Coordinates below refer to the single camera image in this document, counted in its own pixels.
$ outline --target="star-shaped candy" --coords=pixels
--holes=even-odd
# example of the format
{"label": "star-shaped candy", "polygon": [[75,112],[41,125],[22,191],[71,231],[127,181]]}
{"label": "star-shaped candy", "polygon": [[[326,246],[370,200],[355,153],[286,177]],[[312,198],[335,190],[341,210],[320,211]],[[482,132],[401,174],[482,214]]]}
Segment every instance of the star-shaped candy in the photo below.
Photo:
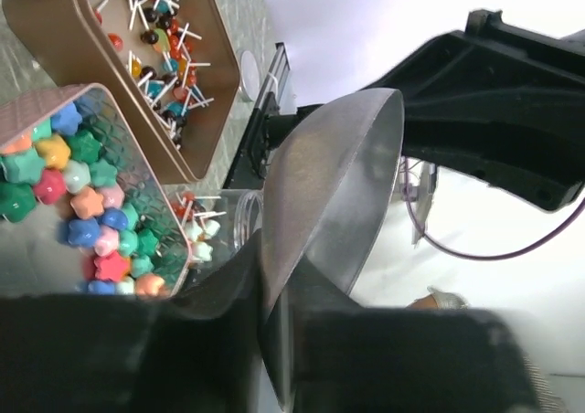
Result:
{"label": "star-shaped candy", "polygon": [[58,134],[53,134],[48,139],[41,139],[35,143],[38,155],[45,159],[47,168],[65,169],[71,157],[71,150]]}
{"label": "star-shaped candy", "polygon": [[45,159],[34,148],[23,153],[5,155],[2,163],[6,181],[10,183],[36,185],[45,169]]}
{"label": "star-shaped candy", "polygon": [[37,206],[37,200],[29,185],[0,183],[0,215],[18,223]]}
{"label": "star-shaped candy", "polygon": [[134,284],[136,294],[140,296],[158,296],[165,290],[165,280],[153,273],[146,273]]}
{"label": "star-shaped candy", "polygon": [[15,141],[12,141],[5,149],[2,150],[2,154],[13,154],[22,153],[33,145],[33,141],[30,137],[30,133],[27,132],[21,135]]}
{"label": "star-shaped candy", "polygon": [[30,138],[33,142],[40,141],[41,139],[48,139],[53,134],[51,129],[51,120],[46,119],[36,127],[33,127]]}
{"label": "star-shaped candy", "polygon": [[108,256],[98,257],[95,264],[95,278],[100,281],[121,281],[128,272],[128,261],[114,251]]}
{"label": "star-shaped candy", "polygon": [[51,116],[51,128],[54,132],[72,136],[77,132],[81,121],[83,119],[72,102]]}
{"label": "star-shaped candy", "polygon": [[104,159],[90,164],[91,184],[96,187],[114,186],[118,176],[118,168]]}
{"label": "star-shaped candy", "polygon": [[88,164],[69,160],[63,170],[65,186],[72,194],[78,194],[91,181],[90,168]]}
{"label": "star-shaped candy", "polygon": [[103,195],[85,186],[71,199],[71,207],[81,219],[97,217],[103,214]]}
{"label": "star-shaped candy", "polygon": [[89,130],[81,130],[65,139],[71,149],[71,158],[86,164],[95,164],[100,159],[101,143]]}
{"label": "star-shaped candy", "polygon": [[103,206],[108,207],[122,207],[124,202],[124,191],[117,183],[114,186],[101,187],[98,192],[103,195]]}
{"label": "star-shaped candy", "polygon": [[138,249],[136,253],[139,256],[153,256],[158,248],[158,238],[150,228],[138,232]]}

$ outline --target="black plastic bracket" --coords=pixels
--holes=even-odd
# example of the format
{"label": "black plastic bracket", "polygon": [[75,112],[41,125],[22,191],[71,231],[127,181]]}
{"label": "black plastic bracket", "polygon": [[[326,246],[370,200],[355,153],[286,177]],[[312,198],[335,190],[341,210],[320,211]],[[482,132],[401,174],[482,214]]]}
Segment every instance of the black plastic bracket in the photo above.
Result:
{"label": "black plastic bracket", "polygon": [[[554,211],[585,186],[582,39],[545,37],[478,10],[464,32],[430,40],[368,88],[404,95],[404,155]],[[317,107],[299,109],[298,122]]]}
{"label": "black plastic bracket", "polygon": [[223,185],[224,189],[262,188],[269,155],[267,119],[277,115],[279,109],[274,93],[269,92],[262,105],[252,110]]}

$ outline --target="purple wire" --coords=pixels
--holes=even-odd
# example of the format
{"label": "purple wire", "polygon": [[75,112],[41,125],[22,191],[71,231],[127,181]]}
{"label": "purple wire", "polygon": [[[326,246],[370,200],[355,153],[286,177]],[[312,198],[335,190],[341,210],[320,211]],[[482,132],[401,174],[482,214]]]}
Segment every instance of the purple wire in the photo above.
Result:
{"label": "purple wire", "polygon": [[[404,182],[405,182],[406,186],[409,185],[409,171],[404,172]],[[422,237],[425,238],[427,240],[427,242],[429,244],[431,244],[437,250],[442,251],[443,253],[446,253],[448,255],[454,256],[455,258],[461,258],[461,259],[506,260],[506,259],[517,258],[518,256],[526,255],[527,253],[530,253],[531,251],[536,250],[539,247],[544,246],[546,243],[548,243],[554,237],[560,235],[560,233],[563,230],[565,230],[566,228],[568,228],[579,217],[579,215],[581,215],[581,212],[583,212],[583,210],[585,210],[585,198],[583,198],[583,200],[581,200],[581,202],[575,208],[573,213],[570,214],[567,217],[567,219],[565,219],[562,223],[560,223],[558,225],[558,227],[555,228],[554,230],[552,230],[550,233],[548,233],[547,235],[545,235],[541,239],[533,242],[532,244],[524,247],[523,249],[511,251],[509,253],[504,253],[501,255],[471,255],[468,253],[461,253],[461,251],[449,249],[448,247],[443,246],[439,241],[437,241],[436,239],[432,238],[430,235],[427,234],[424,226],[421,223],[419,223],[416,216],[414,215],[414,211],[412,210],[412,203],[410,201],[409,196],[406,196],[406,208],[409,211],[410,219],[412,220],[412,224],[414,225],[414,227],[422,235]]]}

